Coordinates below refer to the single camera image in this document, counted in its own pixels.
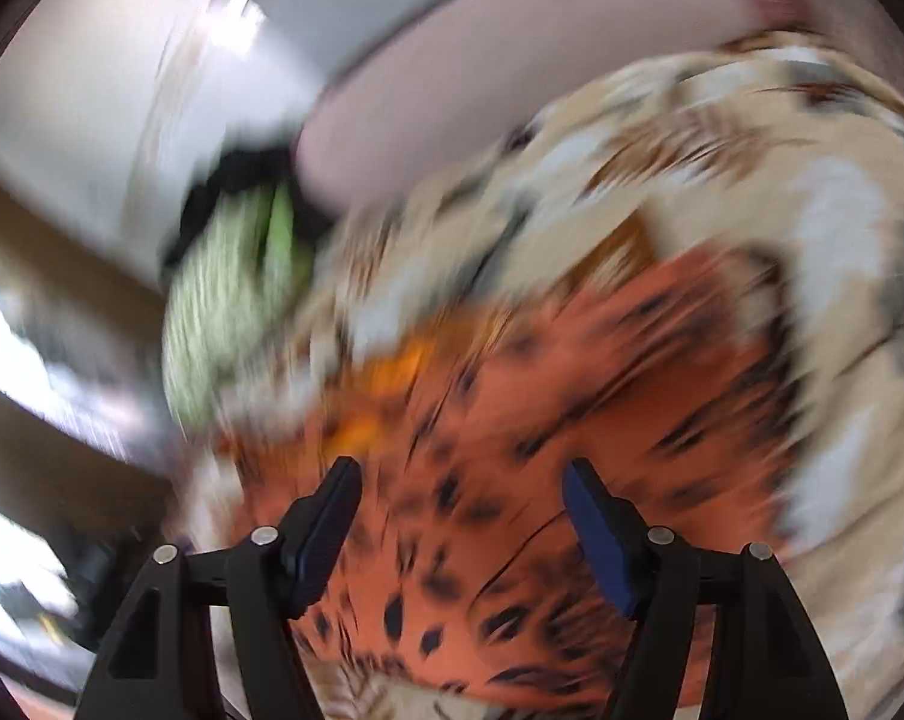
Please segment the orange black floral garment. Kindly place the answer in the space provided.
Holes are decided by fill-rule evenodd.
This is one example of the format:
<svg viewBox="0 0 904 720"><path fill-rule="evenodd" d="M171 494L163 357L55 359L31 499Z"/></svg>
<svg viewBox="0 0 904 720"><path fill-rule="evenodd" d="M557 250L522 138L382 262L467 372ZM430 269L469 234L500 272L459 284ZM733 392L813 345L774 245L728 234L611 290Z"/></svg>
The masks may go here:
<svg viewBox="0 0 904 720"><path fill-rule="evenodd" d="M759 247L458 307L336 377L291 433L227 436L235 525L271 522L354 458L361 505L292 628L301 647L519 709L600 706L630 627L580 553L564 468L585 458L648 522L706 548L776 541L790 323L782 260Z"/></svg>

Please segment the brown wooden furniture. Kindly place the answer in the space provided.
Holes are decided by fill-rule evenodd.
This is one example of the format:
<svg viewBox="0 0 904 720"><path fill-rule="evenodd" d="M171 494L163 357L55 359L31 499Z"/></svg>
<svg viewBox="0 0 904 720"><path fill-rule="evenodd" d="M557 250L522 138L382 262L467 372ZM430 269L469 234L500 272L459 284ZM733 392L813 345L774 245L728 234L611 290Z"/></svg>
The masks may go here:
<svg viewBox="0 0 904 720"><path fill-rule="evenodd" d="M0 512L32 532L159 522L178 433L154 289L0 184Z"/></svg>

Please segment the beige leaf-pattern fleece blanket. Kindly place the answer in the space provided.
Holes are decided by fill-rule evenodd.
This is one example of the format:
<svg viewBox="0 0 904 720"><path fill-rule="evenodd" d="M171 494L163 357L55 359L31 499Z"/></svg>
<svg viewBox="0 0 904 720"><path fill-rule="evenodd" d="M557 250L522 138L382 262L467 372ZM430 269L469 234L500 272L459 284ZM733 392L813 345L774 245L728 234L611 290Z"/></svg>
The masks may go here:
<svg viewBox="0 0 904 720"><path fill-rule="evenodd" d="M335 215L312 277L187 431L188 527L244 536L227 436L285 436L344 372L458 307L618 288L701 245L782 260L798 380L776 548L855 718L904 699L904 98L808 34L653 57L403 199ZM320 660L326 718L591 718Z"/></svg>

